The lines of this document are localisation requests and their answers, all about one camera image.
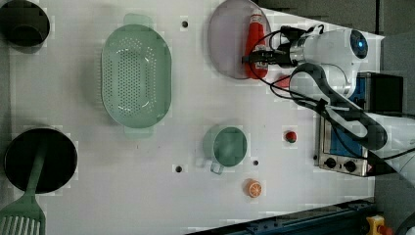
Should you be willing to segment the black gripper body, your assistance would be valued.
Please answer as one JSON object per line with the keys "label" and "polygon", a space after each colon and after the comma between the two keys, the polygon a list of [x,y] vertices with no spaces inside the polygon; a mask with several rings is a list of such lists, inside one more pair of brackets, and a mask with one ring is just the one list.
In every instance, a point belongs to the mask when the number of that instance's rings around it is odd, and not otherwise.
{"label": "black gripper body", "polygon": [[270,65],[278,65],[283,69],[296,67],[298,62],[291,59],[290,49],[290,45],[280,45],[277,49],[272,50]]}

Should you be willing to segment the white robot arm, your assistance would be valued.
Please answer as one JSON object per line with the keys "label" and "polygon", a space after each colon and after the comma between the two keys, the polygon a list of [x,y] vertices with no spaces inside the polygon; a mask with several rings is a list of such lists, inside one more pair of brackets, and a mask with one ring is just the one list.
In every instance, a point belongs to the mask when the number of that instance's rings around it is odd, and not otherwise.
{"label": "white robot arm", "polygon": [[260,44],[272,38],[268,33],[246,50],[242,63],[248,72],[261,79],[254,70],[257,63],[291,68],[290,100],[313,110],[413,182],[414,116],[368,112],[349,100],[369,52],[365,36],[351,28],[326,31],[320,26],[308,30],[283,26],[279,32],[288,41],[277,48]]}

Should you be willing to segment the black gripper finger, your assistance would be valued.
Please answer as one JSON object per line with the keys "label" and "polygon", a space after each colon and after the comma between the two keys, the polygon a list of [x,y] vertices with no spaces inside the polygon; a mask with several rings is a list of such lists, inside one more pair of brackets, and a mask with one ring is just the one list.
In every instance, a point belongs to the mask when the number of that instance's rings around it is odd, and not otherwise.
{"label": "black gripper finger", "polygon": [[264,57],[242,57],[242,63],[244,64],[255,64],[255,63],[265,63],[269,64],[268,60]]}
{"label": "black gripper finger", "polygon": [[260,55],[262,55],[262,54],[264,54],[264,55],[265,54],[272,54],[273,53],[272,50],[267,50],[266,48],[265,49],[264,48],[255,49],[254,52],[257,53],[257,54],[260,54]]}

